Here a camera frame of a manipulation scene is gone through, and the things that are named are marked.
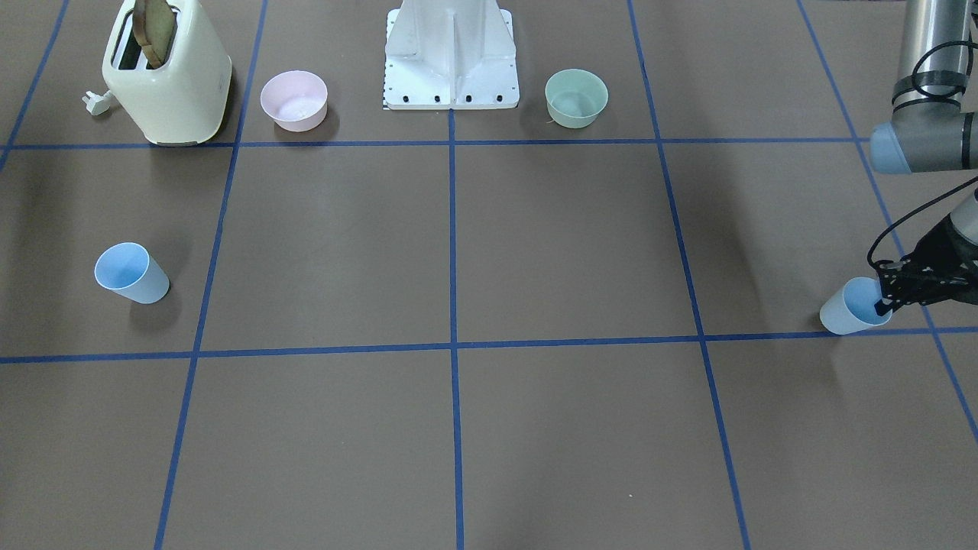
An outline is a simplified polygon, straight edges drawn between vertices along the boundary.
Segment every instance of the blue cup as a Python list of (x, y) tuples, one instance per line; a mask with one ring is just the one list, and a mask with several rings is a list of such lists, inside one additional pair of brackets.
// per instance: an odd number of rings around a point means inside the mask
[(847, 335), (885, 325), (893, 316), (876, 313), (875, 305), (882, 298), (879, 281), (868, 277), (850, 279), (819, 311), (822, 325), (830, 333)]
[(102, 252), (95, 262), (95, 280), (102, 288), (139, 303), (166, 296), (170, 280), (145, 248), (119, 243)]

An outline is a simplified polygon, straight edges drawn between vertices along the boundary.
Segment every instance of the black cable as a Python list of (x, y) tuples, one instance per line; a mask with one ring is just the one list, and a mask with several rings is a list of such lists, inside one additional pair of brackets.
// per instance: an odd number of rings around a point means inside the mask
[(892, 232), (894, 229), (896, 229), (898, 225), (900, 225), (901, 223), (907, 221), (908, 219), (916, 216), (917, 214), (921, 213), (923, 210), (925, 210), (927, 208), (930, 208), (931, 206), (934, 206), (934, 205), (938, 204), (939, 202), (943, 201), (947, 197), (950, 197), (954, 193), (957, 193), (958, 191), (961, 191), (961, 190), (967, 188), (968, 186), (970, 186), (971, 184), (973, 184), (975, 182), (978, 182), (978, 176), (975, 176), (975, 177), (973, 177), (973, 178), (965, 181), (964, 183), (962, 183), (962, 184), (958, 185), (957, 187), (953, 188), (951, 191), (948, 191), (947, 193), (944, 193), (940, 197), (937, 197), (936, 199), (932, 199), (931, 201), (928, 201), (926, 204), (921, 205), (921, 206), (918, 206), (917, 208), (914, 208), (913, 211), (911, 211), (910, 213), (908, 213), (904, 217), (902, 217), (902, 218), (898, 219), (897, 221), (893, 222), (892, 224), (890, 224), (890, 226), (887, 227), (885, 231), (883, 231), (882, 233), (879, 234), (879, 237), (876, 237), (876, 241), (873, 242), (872, 246), (869, 247), (869, 252), (866, 253), (866, 261), (869, 263), (869, 267), (872, 267), (873, 270), (876, 269), (876, 265), (872, 261), (872, 253), (873, 252), (876, 252), (876, 247), (878, 247), (879, 244), (883, 241), (883, 239), (887, 235), (889, 235), (890, 232)]
[(937, 52), (940, 52), (945, 48), (952, 48), (954, 46), (962, 46), (968, 48), (969, 57), (968, 57), (967, 76), (971, 76), (972, 58), (970, 54), (971, 54), (971, 50), (978, 50), (978, 43), (972, 42), (971, 40), (952, 40), (950, 42), (944, 42), (943, 44), (938, 44), (937, 46), (934, 46), (933, 48), (927, 50), (927, 53), (921, 56), (920, 59), (916, 62), (916, 65), (913, 66), (913, 70), (911, 71), (911, 86), (913, 86), (914, 92), (924, 96), (925, 98), (937, 99), (937, 100), (950, 99), (959, 93), (964, 93), (963, 86), (954, 86), (954, 89), (947, 94), (932, 94), (921, 87), (918, 78), (920, 76), (920, 68), (923, 67), (923, 64), (927, 62), (927, 59), (929, 59), (930, 56), (936, 54)]

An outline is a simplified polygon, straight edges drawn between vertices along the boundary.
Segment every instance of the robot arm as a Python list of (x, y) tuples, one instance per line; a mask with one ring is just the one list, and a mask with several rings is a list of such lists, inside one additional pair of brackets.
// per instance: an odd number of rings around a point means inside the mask
[(971, 17), (972, 0), (908, 0), (893, 116), (869, 141), (876, 171), (978, 167), (978, 124), (960, 111), (973, 60), (963, 46)]
[[(972, 0), (908, 0), (893, 117), (875, 128), (869, 143), (876, 171), (978, 167), (978, 123), (974, 113), (960, 111), (973, 63), (973, 10)], [(894, 227), (976, 181), (904, 216), (877, 239), (867, 255), (883, 296), (875, 305), (877, 314), (946, 299), (978, 304), (978, 192), (969, 193), (899, 261), (871, 259)]]

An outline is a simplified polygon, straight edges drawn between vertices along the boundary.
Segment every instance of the grid line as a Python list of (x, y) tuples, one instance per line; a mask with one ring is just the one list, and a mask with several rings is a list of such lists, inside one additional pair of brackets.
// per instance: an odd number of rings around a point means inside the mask
[(3, 153), (0, 153), (0, 172), (2, 172), (4, 166), (7, 165), (7, 158), (14, 146), (14, 142), (17, 141), (17, 134), (21, 131), (23, 118), (27, 116), (27, 108), (30, 107), (30, 101), (34, 99), (34, 91), (37, 90), (37, 84), (41, 81), (41, 74), (44, 73), (44, 68), (48, 65), (48, 59), (51, 57), (51, 52), (55, 48), (55, 41), (58, 40), (58, 34), (61, 32), (62, 23), (65, 22), (67, 4), (68, 0), (64, 0), (62, 2), (61, 10), (58, 12), (58, 17), (55, 19), (54, 28), (51, 29), (51, 37), (48, 38), (48, 45), (44, 48), (44, 55), (41, 56), (41, 62), (37, 65), (37, 71), (34, 73), (34, 78), (30, 81), (30, 87), (27, 88), (27, 95), (24, 96), (23, 103), (21, 103), (21, 110), (19, 113), (17, 113), (17, 120), (14, 122), (14, 127), (11, 128), (10, 137), (7, 138), (7, 146), (4, 148)]
[[(863, 146), (856, 140), (856, 127), (853, 125), (852, 119), (849, 117), (849, 111), (846, 109), (845, 101), (842, 99), (842, 93), (839, 91), (838, 86), (835, 83), (835, 77), (832, 76), (832, 70), (828, 66), (828, 60), (825, 58), (825, 53), (822, 50), (822, 45), (819, 43), (819, 37), (815, 33), (815, 28), (812, 26), (812, 21), (808, 17), (808, 12), (805, 10), (805, 6), (802, 0), (795, 0), (798, 5), (798, 10), (801, 12), (802, 19), (805, 21), (805, 26), (808, 28), (808, 32), (812, 37), (812, 42), (815, 45), (816, 52), (819, 54), (819, 59), (822, 61), (822, 68), (825, 71), (825, 76), (828, 78), (829, 84), (832, 86), (832, 92), (835, 94), (835, 100), (839, 104), (839, 109), (842, 111), (842, 116), (846, 120), (846, 125), (849, 127), (849, 132), (852, 134), (854, 142), (856, 143), (856, 149), (859, 152), (860, 160), (863, 163), (863, 169), (866, 171), (867, 178), (869, 179), (869, 184), (872, 186), (872, 191), (876, 195), (876, 200), (879, 202), (880, 210), (883, 214), (883, 219), (887, 226), (893, 223), (890, 217), (890, 212), (886, 207), (886, 202), (883, 199), (883, 195), (879, 190), (879, 186), (876, 183), (876, 178), (873, 176), (872, 168), (869, 166), (869, 161), (866, 158), (866, 152), (863, 150)], [(894, 230), (891, 233), (893, 241), (897, 246), (897, 252), (900, 256), (904, 255), (904, 247), (900, 242), (900, 237), (897, 235), (897, 231)], [(941, 361), (944, 363), (944, 368), (948, 373), (949, 381), (952, 387), (955, 389), (957, 396), (957, 401), (960, 404), (961, 412), (964, 414), (964, 418), (968, 423), (968, 427), (971, 430), (972, 438), (978, 443), (978, 426), (975, 424), (974, 415), (971, 413), (971, 407), (968, 406), (967, 398), (964, 392), (961, 391), (960, 385), (957, 381), (957, 374), (955, 373), (955, 367), (951, 364), (951, 359), (948, 357), (944, 350), (944, 343), (941, 342), (941, 335), (934, 324), (934, 319), (931, 317), (930, 310), (926, 306), (922, 306), (924, 319), (927, 322), (927, 327), (929, 328), (929, 333), (934, 339), (934, 345), (937, 347), (938, 354), (941, 357)]]
[[(591, 139), (460, 139), (454, 143), (446, 140), (318, 140), (318, 141), (242, 141), (204, 142), (191, 149), (232, 149), (280, 148), (280, 147), (506, 147), (527, 145), (653, 145), (690, 144), (709, 145), (718, 143), (756, 144), (756, 143), (868, 143), (864, 137), (729, 137), (729, 138), (591, 138)], [(21, 144), (3, 146), (3, 151), (87, 151), (100, 149), (173, 149), (153, 143), (60, 143), (60, 144)]]
[(632, 23), (632, 34), (635, 39), (635, 50), (639, 58), (639, 69), (642, 71), (642, 80), (645, 85), (645, 98), (648, 102), (648, 114), (652, 122), (652, 130), (657, 141), (656, 147), (659, 153), (659, 162), (662, 168), (662, 178), (665, 183), (666, 195), (669, 198), (669, 209), (672, 213), (673, 224), (676, 229), (676, 243), (679, 247), (680, 260), (683, 262), (683, 273), (686, 276), (686, 285), (689, 292), (689, 304), (692, 308), (692, 318), (696, 325), (696, 339), (699, 341), (699, 351), (703, 358), (703, 368), (706, 373), (706, 382), (710, 388), (710, 399), (713, 402), (713, 415), (717, 423), (717, 432), (720, 437), (720, 444), (723, 448), (724, 463), (727, 467), (727, 477), (730, 483), (733, 508), (736, 512), (737, 525), (740, 529), (740, 540), (744, 550), (751, 550), (750, 534), (747, 530), (747, 521), (744, 517), (743, 506), (740, 502), (740, 488), (736, 480), (734, 468), (734, 458), (731, 455), (730, 443), (727, 438), (727, 426), (724, 422), (723, 408), (720, 404), (720, 395), (717, 392), (716, 380), (713, 377), (713, 365), (710, 361), (710, 350), (706, 344), (703, 334), (703, 323), (699, 314), (699, 303), (696, 299), (696, 288), (692, 281), (692, 272), (689, 268), (689, 258), (686, 253), (686, 244), (683, 240), (683, 227), (680, 223), (679, 211), (676, 207), (676, 197), (673, 194), (672, 178), (669, 175), (669, 163), (666, 160), (665, 147), (662, 143), (662, 134), (659, 128), (658, 116), (655, 112), (655, 101), (652, 97), (652, 86), (648, 80), (648, 70), (645, 67), (645, 53), (642, 49), (642, 38), (639, 36), (639, 25), (635, 17), (635, 6), (632, 0), (627, 0), (628, 12)]
[(221, 199), (221, 208), (217, 216), (217, 228), (214, 233), (214, 244), (210, 253), (210, 265), (207, 268), (207, 280), (203, 287), (203, 298), (200, 301), (200, 318), (197, 325), (197, 333), (194, 337), (194, 349), (191, 353), (190, 366), (187, 369), (187, 382), (184, 386), (183, 400), (180, 405), (180, 416), (177, 421), (176, 436), (173, 440), (173, 453), (170, 457), (170, 467), (166, 476), (166, 487), (163, 492), (163, 501), (159, 510), (159, 524), (156, 528), (156, 542), (154, 550), (162, 550), (163, 539), (166, 536), (166, 523), (169, 518), (170, 502), (173, 498), (173, 487), (176, 483), (177, 469), (180, 464), (180, 451), (183, 447), (184, 431), (187, 427), (187, 417), (190, 413), (191, 395), (194, 390), (194, 379), (197, 375), (197, 365), (200, 359), (200, 346), (203, 341), (203, 330), (207, 322), (207, 310), (210, 305), (210, 292), (214, 284), (214, 273), (217, 270), (217, 257), (221, 250), (221, 239), (224, 233), (224, 216), (228, 211), (228, 201), (231, 197), (231, 188), (234, 184), (235, 170), (238, 166), (238, 153), (241, 150), (242, 133), (245, 128), (245, 117), (247, 116), (248, 100), (251, 95), (251, 84), (254, 80), (254, 68), (258, 63), (258, 50), (261, 46), (262, 31), (265, 26), (265, 14), (268, 11), (268, 0), (262, 0), (261, 13), (258, 16), (258, 28), (255, 31), (254, 42), (251, 49), (251, 60), (248, 66), (247, 81), (244, 85), (242, 96), (241, 113), (238, 116), (238, 129), (235, 134), (235, 144), (231, 153), (231, 160), (228, 166), (228, 176), (224, 184), (224, 196)]
[[(978, 327), (945, 327), (938, 328), (939, 334), (978, 334)], [(845, 336), (829, 332), (787, 332), (787, 333), (743, 333), (743, 334), (704, 334), (707, 342), (743, 342), (743, 341), (778, 341), (778, 340), (809, 340), (809, 339), (848, 339), (869, 337), (900, 337), (930, 335), (929, 328), (917, 329), (870, 329)], [(469, 342), (432, 342), (424, 344), (377, 344), (377, 345), (322, 345), (308, 347), (267, 347), (242, 349), (212, 349), (201, 350), (198, 358), (228, 358), (228, 357), (270, 357), (283, 355), (334, 355), (357, 353), (394, 353), (402, 351), (447, 351), (452, 347), (457, 349), (497, 349), (514, 347), (574, 347), (592, 345), (641, 345), (641, 344), (691, 344), (699, 342), (699, 335), (683, 336), (652, 336), (652, 337), (622, 337), (622, 338), (583, 338), (583, 339), (554, 339), (554, 340), (500, 340), (500, 341), (469, 341)], [(158, 359), (189, 359), (194, 352), (159, 351), (159, 352), (120, 352), (120, 353), (84, 353), (65, 355), (20, 355), (0, 357), (0, 365), (30, 364), (30, 363), (83, 363), (91, 361), (131, 361)]]
[(466, 548), (462, 457), (462, 396), (459, 383), (458, 224), (456, 217), (455, 110), (448, 110), (449, 347), (452, 355), (452, 441), (455, 454), (455, 547)]

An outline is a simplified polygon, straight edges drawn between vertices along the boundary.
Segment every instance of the green bowl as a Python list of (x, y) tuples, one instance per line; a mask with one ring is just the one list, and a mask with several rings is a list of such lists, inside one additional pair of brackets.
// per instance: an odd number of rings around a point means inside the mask
[(564, 69), (547, 80), (547, 112), (567, 128), (583, 128), (595, 121), (608, 104), (608, 89), (595, 74)]

